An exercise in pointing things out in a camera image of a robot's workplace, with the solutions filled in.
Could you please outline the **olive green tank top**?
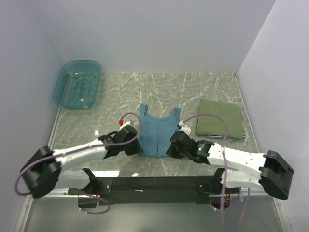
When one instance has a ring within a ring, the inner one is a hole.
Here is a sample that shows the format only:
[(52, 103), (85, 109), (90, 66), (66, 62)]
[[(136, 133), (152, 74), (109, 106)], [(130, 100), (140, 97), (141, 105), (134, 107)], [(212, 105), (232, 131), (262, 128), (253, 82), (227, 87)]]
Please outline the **olive green tank top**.
[(198, 107), (196, 136), (225, 135), (227, 138), (241, 140), (243, 123), (241, 108), (235, 104), (201, 99)]

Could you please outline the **blue white striped tank top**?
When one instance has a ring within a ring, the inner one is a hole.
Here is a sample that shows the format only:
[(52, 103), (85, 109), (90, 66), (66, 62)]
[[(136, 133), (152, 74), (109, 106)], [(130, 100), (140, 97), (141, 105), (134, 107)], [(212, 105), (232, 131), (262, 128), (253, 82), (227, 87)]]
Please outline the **blue white striped tank top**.
[[(244, 129), (244, 130), (243, 130), (242, 139), (246, 138), (246, 135), (247, 135), (247, 133), (246, 133), (246, 131), (245, 131), (245, 129)], [(220, 136), (220, 135), (210, 135), (210, 136), (207, 136), (207, 138), (209, 138), (209, 139), (223, 139), (224, 136)]]

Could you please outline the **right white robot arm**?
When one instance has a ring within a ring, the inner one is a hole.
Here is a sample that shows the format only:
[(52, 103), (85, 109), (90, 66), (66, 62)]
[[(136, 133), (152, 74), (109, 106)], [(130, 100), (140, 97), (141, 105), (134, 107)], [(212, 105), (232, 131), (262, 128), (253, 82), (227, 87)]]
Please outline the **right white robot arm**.
[(183, 131), (170, 141), (170, 157), (218, 167), (211, 181), (198, 185), (201, 192), (219, 195), (226, 189), (255, 188), (280, 200), (289, 197), (294, 170), (278, 152), (250, 153), (210, 141), (196, 142)]

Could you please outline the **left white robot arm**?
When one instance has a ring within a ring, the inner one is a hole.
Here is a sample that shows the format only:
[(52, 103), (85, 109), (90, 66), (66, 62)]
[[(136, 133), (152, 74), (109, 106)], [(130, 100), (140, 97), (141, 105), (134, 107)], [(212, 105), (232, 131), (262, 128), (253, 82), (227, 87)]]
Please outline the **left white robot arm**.
[(103, 194), (101, 183), (90, 169), (73, 171), (72, 168), (86, 162), (140, 152), (140, 132), (131, 125), (119, 131), (75, 147), (51, 150), (44, 146), (36, 151), (22, 167), (18, 179), (23, 179), (33, 198), (41, 198), (55, 189), (76, 189), (81, 194)]

